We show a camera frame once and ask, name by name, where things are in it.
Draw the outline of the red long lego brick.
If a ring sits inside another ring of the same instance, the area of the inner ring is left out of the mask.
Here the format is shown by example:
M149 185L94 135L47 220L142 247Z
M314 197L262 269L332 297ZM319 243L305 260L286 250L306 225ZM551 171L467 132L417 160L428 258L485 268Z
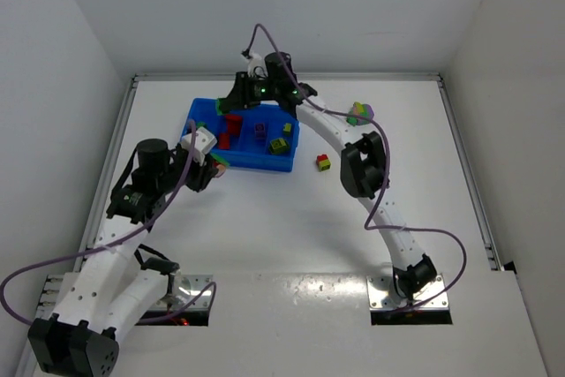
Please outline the red long lego brick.
M243 118L239 115L227 114L224 116L226 132L233 137L239 137L243 125Z

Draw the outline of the red arched lego brick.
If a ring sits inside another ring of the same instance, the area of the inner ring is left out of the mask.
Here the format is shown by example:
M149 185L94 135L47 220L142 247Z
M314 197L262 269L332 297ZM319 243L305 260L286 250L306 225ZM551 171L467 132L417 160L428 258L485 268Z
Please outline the red arched lego brick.
M217 148L221 150L230 150L230 135L227 132L221 132L218 135Z

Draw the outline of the blue plastic sorting bin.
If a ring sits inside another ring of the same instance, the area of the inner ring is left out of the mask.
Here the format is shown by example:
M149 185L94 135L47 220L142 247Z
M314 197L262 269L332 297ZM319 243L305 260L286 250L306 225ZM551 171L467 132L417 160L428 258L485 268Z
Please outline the blue plastic sorting bin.
M230 166L256 170L292 171L300 131L297 119L291 117L279 106L270 104L261 104L254 109L237 110L230 114L243 118L240 136L230 136L230 150L217 148L218 135L226 132L226 123L225 115L220 115L216 111L215 100L206 98L193 100L187 118L196 124L199 121L207 123L206 128L217 138L217 143L211 153L223 157L230 163ZM258 122L267 124L265 141L257 141L254 138L253 126ZM292 124L292 134L289 137L283 135L285 123ZM286 155L271 155L268 152L269 141L276 138L284 138L289 142L290 151Z

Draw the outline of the small lime lego brick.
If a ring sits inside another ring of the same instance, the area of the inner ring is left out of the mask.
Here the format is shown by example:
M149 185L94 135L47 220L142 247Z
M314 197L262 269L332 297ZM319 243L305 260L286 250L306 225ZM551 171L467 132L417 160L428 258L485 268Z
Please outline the small lime lego brick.
M291 123L285 123L283 125L282 134L284 136L287 136L287 137L289 137L292 134L292 124Z

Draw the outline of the lime green lego brick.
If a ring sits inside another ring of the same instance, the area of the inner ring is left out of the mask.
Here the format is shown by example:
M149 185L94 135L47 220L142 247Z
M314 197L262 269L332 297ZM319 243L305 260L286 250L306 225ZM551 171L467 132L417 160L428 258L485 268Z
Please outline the lime green lego brick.
M276 138L269 141L268 152L271 155L286 155L290 151L290 144L284 138Z

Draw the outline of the red lime small stack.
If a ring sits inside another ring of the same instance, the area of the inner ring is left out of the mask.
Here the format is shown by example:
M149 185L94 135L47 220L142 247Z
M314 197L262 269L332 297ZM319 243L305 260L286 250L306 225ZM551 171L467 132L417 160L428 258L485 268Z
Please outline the red lime small stack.
M316 166L319 172L323 172L331 168L331 161L326 154L318 155L316 157Z

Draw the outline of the purple rounded lego brick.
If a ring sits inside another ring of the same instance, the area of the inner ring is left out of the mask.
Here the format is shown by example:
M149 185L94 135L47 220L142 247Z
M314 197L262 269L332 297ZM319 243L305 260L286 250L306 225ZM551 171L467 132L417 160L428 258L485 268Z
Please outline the purple rounded lego brick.
M257 141L265 141L267 139L267 124L262 122L255 123L253 133Z

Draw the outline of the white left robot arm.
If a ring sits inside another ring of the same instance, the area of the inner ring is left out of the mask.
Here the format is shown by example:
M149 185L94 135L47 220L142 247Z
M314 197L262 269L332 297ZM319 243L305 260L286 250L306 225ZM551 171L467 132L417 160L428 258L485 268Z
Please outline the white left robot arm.
M200 299L212 305L215 283L185 282L178 264L159 255L145 260L129 283L122 280L180 189L200 192L217 176L211 154L216 143L214 135L198 130L174 148L162 139L144 139L133 149L111 190L97 241L81 254L84 265L50 315L35 319L28 330L44 373L109 376L134 326L175 320Z

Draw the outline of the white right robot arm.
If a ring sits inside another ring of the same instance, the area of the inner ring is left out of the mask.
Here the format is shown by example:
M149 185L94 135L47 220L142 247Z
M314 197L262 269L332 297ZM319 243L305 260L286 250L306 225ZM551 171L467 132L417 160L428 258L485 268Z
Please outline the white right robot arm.
M388 188L388 143L377 132L354 132L344 113L331 111L311 86L297 82L289 54L273 52L261 57L246 49L242 57L247 70L236 74L229 94L217 101L217 110L225 115L262 102L276 102L339 153L342 186L365 207L368 222L374 224L388 248L397 297L408 305L413 303L414 296L435 280L437 271L412 231L394 223L400 217L394 203L382 200Z

